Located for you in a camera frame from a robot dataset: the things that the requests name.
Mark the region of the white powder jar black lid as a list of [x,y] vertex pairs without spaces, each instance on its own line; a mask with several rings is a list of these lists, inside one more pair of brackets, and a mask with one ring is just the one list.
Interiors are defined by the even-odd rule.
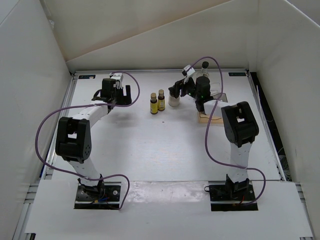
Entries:
[[175,98],[174,96],[169,96],[168,97],[168,104],[171,106],[171,107],[177,107],[179,106],[180,104],[180,97],[177,97]]

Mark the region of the tall red label sauce bottle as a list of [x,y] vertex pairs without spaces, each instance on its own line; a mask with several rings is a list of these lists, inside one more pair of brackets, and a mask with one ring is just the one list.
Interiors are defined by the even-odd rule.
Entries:
[[201,70],[198,73],[197,82],[210,83],[209,72],[208,72],[209,63],[207,61],[203,61],[201,65]]

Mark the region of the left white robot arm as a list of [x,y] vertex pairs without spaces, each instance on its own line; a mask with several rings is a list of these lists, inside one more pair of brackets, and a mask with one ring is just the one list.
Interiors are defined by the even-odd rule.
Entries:
[[81,177],[79,183],[88,187],[87,194],[93,200],[100,200],[105,194],[101,185],[102,175],[96,170],[90,154],[92,152],[91,128],[110,113],[113,105],[125,106],[132,103],[131,87],[123,87],[123,75],[112,74],[102,80],[92,106],[85,107],[72,117],[62,117],[58,121],[55,152],[68,162]]

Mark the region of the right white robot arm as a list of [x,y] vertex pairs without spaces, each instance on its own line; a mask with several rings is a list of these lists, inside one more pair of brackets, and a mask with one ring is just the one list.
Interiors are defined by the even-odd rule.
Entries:
[[211,93],[210,80],[200,76],[193,81],[179,80],[168,88],[175,99],[188,95],[195,100],[198,112],[209,115],[216,110],[222,118],[226,138],[230,142],[229,173],[226,175],[224,193],[230,200],[238,199],[249,187],[248,162],[252,143],[259,134],[259,127],[248,102],[230,104],[221,101],[223,93]]

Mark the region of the tiered plastic condiment rack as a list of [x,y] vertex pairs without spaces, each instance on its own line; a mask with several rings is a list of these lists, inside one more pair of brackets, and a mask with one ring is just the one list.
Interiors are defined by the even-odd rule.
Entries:
[[[214,99],[218,99],[222,102],[227,103],[228,102],[228,98],[226,93],[223,93],[222,96],[221,95],[221,84],[219,82],[212,82],[210,84],[210,95],[214,98]],[[204,112],[198,112],[197,113],[197,119],[198,122],[200,124],[207,124],[209,121],[209,116],[210,116],[211,111],[209,111],[208,114],[205,114]],[[219,106],[217,107],[217,109],[214,111],[214,114],[211,118],[211,124],[223,124],[223,119],[221,116],[221,111],[219,109]]]

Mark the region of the right small yellow label bottle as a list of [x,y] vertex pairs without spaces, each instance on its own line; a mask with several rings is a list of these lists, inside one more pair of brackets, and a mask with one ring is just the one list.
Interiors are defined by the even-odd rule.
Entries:
[[159,111],[164,111],[166,108],[166,103],[165,103],[165,92],[163,89],[160,89],[158,91],[158,110]]

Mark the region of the small yellow label bottle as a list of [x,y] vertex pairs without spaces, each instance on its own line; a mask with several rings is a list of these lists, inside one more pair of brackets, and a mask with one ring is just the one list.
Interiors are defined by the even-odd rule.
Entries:
[[165,92],[163,89],[160,89],[158,91],[158,110],[159,111],[164,111],[166,108],[166,103],[165,103]]
[[153,115],[158,113],[158,99],[155,92],[150,94],[150,113]]

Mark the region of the left small yellow label bottle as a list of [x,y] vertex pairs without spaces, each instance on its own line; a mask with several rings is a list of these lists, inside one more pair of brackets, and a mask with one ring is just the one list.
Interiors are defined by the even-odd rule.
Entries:
[[150,94],[150,113],[153,115],[158,113],[158,99],[155,92]]

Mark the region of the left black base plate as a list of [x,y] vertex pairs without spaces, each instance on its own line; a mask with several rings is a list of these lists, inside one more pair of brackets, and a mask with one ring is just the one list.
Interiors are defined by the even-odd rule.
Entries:
[[117,210],[120,207],[121,185],[105,184],[98,197],[92,198],[85,188],[78,186],[74,206],[76,210]]

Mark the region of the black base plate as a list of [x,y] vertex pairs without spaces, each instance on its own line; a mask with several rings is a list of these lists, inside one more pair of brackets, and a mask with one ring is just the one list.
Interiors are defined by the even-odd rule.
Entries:
[[117,210],[120,207],[121,185],[105,184],[98,197],[92,198],[85,188],[78,186],[74,206],[76,210]]
[[212,212],[258,211],[256,202],[249,204],[256,199],[252,184],[249,184],[247,192],[236,196],[228,194],[224,184],[208,185],[204,190],[209,193]]

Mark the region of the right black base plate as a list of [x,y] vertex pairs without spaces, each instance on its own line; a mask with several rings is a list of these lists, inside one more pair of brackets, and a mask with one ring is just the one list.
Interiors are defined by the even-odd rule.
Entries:
[[256,202],[249,204],[256,199],[252,184],[249,184],[247,192],[236,196],[228,194],[224,184],[208,185],[204,190],[209,193],[212,212],[258,211]]

